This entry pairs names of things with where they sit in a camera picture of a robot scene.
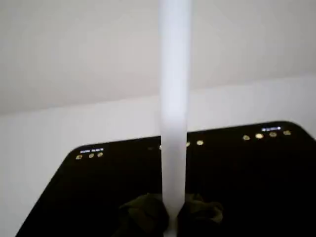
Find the black cloth-covered gripper finger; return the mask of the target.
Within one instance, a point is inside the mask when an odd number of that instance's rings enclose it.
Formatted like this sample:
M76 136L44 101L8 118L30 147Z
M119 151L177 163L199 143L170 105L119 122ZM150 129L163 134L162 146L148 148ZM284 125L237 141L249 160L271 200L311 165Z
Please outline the black cloth-covered gripper finger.
M117 237L162 237L169 225L169 215L162 195L141 195L119 208Z
M205 202L199 194L186 194L178 217L179 237L219 237L223 221L223 206Z

